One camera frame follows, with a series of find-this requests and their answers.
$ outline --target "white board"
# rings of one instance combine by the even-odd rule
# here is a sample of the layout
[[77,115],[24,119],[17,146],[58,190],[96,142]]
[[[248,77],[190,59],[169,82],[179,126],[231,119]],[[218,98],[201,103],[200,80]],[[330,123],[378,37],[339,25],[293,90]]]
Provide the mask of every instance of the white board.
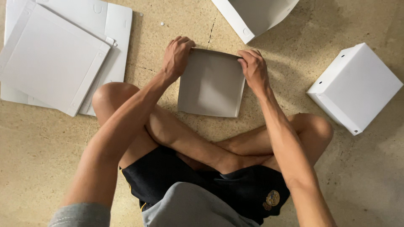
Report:
[[32,1],[0,53],[0,81],[75,116],[110,46]]
[[[7,0],[5,43],[27,1]],[[36,0],[36,2],[95,37],[105,40],[111,45],[115,43],[116,46],[112,46],[109,51],[79,110],[80,114],[94,116],[95,113],[91,106],[91,99],[95,90],[109,82],[124,81],[130,29],[132,26],[132,9],[99,0]],[[108,41],[108,37],[113,39],[112,42]],[[6,83],[1,84],[0,98],[6,101],[51,108],[27,94],[9,87]]]
[[238,58],[217,51],[194,49],[181,76],[178,110],[236,118],[245,82]]
[[212,0],[245,44],[285,19],[298,1]]
[[307,94],[337,123],[357,135],[403,83],[365,43],[342,50]]

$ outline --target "gray shirt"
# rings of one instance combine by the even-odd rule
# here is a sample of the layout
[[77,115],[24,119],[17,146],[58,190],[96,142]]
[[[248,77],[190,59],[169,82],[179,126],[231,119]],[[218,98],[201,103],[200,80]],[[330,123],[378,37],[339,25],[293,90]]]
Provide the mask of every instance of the gray shirt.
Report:
[[[173,184],[164,198],[143,211],[142,215],[145,227],[259,227],[255,221],[239,215],[217,196],[184,182]],[[103,205],[73,204],[60,208],[48,226],[108,227],[110,218],[109,209]]]

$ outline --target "black shorts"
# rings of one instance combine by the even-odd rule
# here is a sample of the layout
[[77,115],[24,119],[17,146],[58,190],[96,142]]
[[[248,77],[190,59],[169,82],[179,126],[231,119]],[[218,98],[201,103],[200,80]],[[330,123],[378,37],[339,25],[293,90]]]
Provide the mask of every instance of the black shorts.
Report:
[[175,152],[160,146],[121,169],[142,211],[159,202],[176,182],[188,182],[208,190],[261,225],[264,218],[279,215],[290,195],[282,174],[271,168],[255,165],[229,174],[198,172]]

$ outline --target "concrete floor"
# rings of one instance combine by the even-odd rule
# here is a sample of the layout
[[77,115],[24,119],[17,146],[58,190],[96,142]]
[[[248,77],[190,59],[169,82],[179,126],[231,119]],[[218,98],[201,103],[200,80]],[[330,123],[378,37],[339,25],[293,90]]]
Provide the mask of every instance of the concrete floor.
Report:
[[[200,48],[235,54],[257,48],[285,113],[325,113],[305,91],[340,50],[366,42],[404,81],[404,1],[300,0],[280,24],[244,45],[209,0],[110,0],[134,11],[125,80],[142,87],[159,70],[169,39],[189,36]],[[5,0],[0,3],[0,37]],[[179,81],[159,104],[200,135],[218,141],[264,124],[245,87],[236,119],[176,111]],[[404,225],[404,89],[369,127],[335,135],[316,164],[325,199],[339,226]],[[87,142],[94,117],[0,101],[0,226],[45,226],[57,209]],[[292,200],[263,226],[297,226]],[[136,198],[119,176],[111,226],[143,226]]]

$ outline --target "person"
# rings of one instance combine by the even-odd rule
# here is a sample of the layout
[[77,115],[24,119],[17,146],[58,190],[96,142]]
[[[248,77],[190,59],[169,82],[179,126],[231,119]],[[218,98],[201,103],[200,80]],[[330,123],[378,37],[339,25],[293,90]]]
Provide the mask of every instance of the person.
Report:
[[238,61],[266,125],[211,143],[156,104],[194,46],[187,37],[171,40],[142,89],[112,82],[96,91],[101,128],[48,226],[109,226],[118,167],[145,226],[259,226],[289,195],[301,226],[336,226],[313,169],[333,129],[315,115],[285,116],[259,51],[240,50]]

